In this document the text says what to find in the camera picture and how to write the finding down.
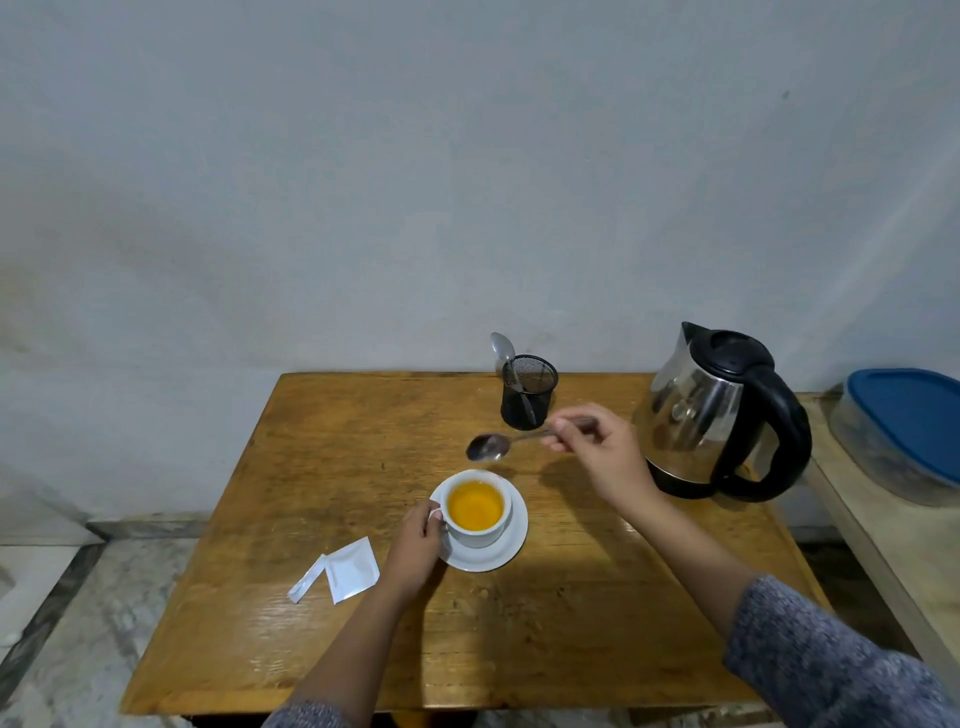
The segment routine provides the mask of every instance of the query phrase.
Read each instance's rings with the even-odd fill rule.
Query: cup of tea
[[[505,482],[496,473],[470,470],[440,484],[435,499],[451,538],[470,548],[483,548],[500,538],[511,510]]]

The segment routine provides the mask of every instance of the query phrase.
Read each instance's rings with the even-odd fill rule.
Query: kettle lid
[[[774,366],[774,357],[765,346],[738,331],[704,328],[690,339],[689,351],[697,366],[729,381],[742,382],[754,367]]]

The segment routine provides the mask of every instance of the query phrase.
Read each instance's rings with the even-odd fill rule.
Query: kettle spout
[[[701,331],[706,331],[707,327],[697,326],[696,324],[691,324],[689,321],[684,321],[680,324],[681,329],[681,338],[685,344],[689,344],[690,340],[696,336]]]

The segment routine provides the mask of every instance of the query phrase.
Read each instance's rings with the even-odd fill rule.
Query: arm
[[[440,553],[440,512],[428,519],[436,507],[432,500],[422,500],[407,513],[379,581],[363,595],[333,643],[266,725],[340,726],[342,720],[352,726],[370,724],[396,625]],[[304,714],[316,717],[301,717]]]
[[[580,416],[596,418],[598,428],[592,438],[567,421]],[[598,404],[588,404],[561,410],[551,424],[561,439],[546,438],[545,444],[577,454],[599,496],[657,550],[717,632],[730,635],[740,598],[759,574],[714,541],[657,488],[630,423]]]
[[[567,420],[591,416],[584,435]],[[653,482],[633,427],[596,404],[557,412],[559,438],[601,498],[657,550],[726,640],[724,665],[789,726],[960,726],[922,663],[885,652],[771,576],[750,569],[673,506]]]

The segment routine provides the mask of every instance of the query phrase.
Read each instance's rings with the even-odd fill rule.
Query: black kettle handle
[[[753,407],[749,404],[750,400],[754,404]],[[810,422],[797,396],[790,391],[780,375],[774,372],[773,367],[766,365],[751,367],[747,370],[740,406],[741,416],[746,415],[746,419],[753,421],[744,425],[758,434],[759,425],[766,422],[777,433],[780,443],[770,461],[769,473],[759,482],[747,480],[733,471],[733,468],[740,465],[750,454],[756,438],[747,451],[738,452],[733,456],[736,462],[730,462],[729,457],[724,457],[727,454],[726,450],[730,449],[727,447],[717,461],[714,485],[721,493],[737,500],[754,503],[769,500],[779,496],[793,485],[810,461],[810,453],[813,450]],[[742,411],[745,406],[755,407],[758,417],[755,419],[749,412]],[[737,430],[737,424],[734,424],[734,430]],[[733,444],[734,439],[732,432],[728,446]]]

